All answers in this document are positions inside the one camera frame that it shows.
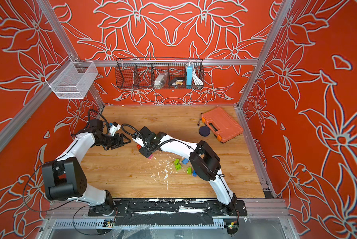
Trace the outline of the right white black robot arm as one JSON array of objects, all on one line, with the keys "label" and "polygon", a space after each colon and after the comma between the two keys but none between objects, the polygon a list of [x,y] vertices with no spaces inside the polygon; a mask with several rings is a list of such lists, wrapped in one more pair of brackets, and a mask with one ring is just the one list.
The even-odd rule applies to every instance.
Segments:
[{"label": "right white black robot arm", "polygon": [[154,133],[147,127],[137,130],[129,124],[123,124],[121,129],[132,136],[141,147],[139,152],[146,158],[159,150],[188,159],[197,176],[210,184],[221,207],[228,212],[235,209],[237,197],[224,179],[219,156],[207,142],[186,142],[165,132]]}]

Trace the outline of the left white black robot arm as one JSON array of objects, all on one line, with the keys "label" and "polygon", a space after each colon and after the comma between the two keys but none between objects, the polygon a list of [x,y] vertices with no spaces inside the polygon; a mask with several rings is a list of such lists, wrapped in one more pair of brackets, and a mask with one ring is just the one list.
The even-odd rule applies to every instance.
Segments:
[{"label": "left white black robot arm", "polygon": [[115,211],[111,193],[89,185],[81,162],[94,146],[113,150],[131,140],[119,133],[120,124],[109,123],[103,115],[93,119],[92,112],[89,110],[87,124],[74,134],[75,139],[68,148],[54,161],[42,165],[45,194],[50,201],[78,200],[103,215],[110,215]]}]

